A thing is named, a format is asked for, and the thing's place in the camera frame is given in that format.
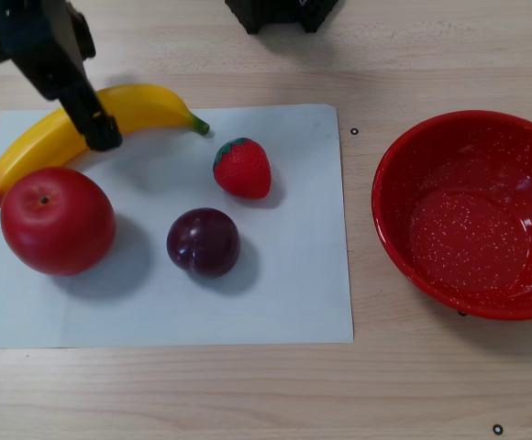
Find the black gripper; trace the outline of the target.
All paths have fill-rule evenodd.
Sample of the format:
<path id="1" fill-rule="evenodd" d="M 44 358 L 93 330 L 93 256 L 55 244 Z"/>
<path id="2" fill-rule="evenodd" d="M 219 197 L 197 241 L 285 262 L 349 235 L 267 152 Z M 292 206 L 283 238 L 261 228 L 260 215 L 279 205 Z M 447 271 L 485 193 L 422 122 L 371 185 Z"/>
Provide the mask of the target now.
<path id="1" fill-rule="evenodd" d="M 96 49 L 70 1 L 0 1 L 0 63 L 12 61 L 47 100 L 59 100 L 89 149 L 121 146 L 117 122 L 87 80 Z"/>

